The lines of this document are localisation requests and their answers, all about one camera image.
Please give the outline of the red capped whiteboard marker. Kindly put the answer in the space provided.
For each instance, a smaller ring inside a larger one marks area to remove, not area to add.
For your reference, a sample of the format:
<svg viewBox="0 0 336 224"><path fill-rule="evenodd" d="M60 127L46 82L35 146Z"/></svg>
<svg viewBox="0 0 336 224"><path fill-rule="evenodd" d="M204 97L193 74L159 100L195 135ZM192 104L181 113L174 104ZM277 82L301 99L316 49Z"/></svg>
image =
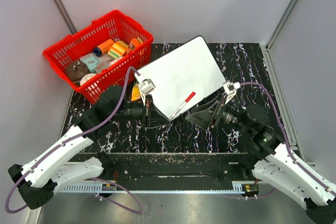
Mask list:
<svg viewBox="0 0 336 224"><path fill-rule="evenodd" d="M196 92L194 91L191 92L189 96L172 113L172 115L169 117L169 120L172 121L195 95L196 95Z"/></svg>

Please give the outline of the white whiteboard black frame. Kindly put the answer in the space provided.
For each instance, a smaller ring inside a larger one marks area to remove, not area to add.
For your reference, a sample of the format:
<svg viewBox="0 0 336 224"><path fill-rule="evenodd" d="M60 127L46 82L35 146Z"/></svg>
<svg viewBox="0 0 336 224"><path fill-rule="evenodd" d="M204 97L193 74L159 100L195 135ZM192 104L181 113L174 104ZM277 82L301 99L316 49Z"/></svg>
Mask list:
<svg viewBox="0 0 336 224"><path fill-rule="evenodd" d="M168 119L191 92L196 95L175 118L222 88L226 81L202 36L189 40L138 72L137 82L153 81L155 89L150 93L153 103Z"/></svg>

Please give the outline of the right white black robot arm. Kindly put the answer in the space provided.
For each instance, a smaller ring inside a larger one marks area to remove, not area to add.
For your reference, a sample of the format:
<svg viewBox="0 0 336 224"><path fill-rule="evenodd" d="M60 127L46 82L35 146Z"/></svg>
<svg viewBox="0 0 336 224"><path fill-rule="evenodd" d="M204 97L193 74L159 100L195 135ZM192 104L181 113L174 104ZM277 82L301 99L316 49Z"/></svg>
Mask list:
<svg viewBox="0 0 336 224"><path fill-rule="evenodd" d="M215 98L191 109L185 118L204 130L224 123L242 132L248 156L238 164L241 178L255 177L272 185L298 203L314 223L335 223L335 183L286 144L269 126L269 116L262 106L250 104L238 112Z"/></svg>

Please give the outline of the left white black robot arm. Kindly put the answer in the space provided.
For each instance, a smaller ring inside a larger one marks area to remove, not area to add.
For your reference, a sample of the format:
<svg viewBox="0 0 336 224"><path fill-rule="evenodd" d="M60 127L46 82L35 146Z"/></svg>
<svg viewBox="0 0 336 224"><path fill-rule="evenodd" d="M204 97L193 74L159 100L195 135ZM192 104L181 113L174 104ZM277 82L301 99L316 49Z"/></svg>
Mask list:
<svg viewBox="0 0 336 224"><path fill-rule="evenodd" d="M8 169L26 207L37 209L63 188L81 180L106 180L114 176L116 169L105 152L98 152L80 164L62 168L82 149L106 135L113 120L142 120L142 125L147 128L169 124L168 118L154 105L154 85L140 84L139 89L141 100L127 102L125 87L108 87L48 150L25 165L14 164Z"/></svg>

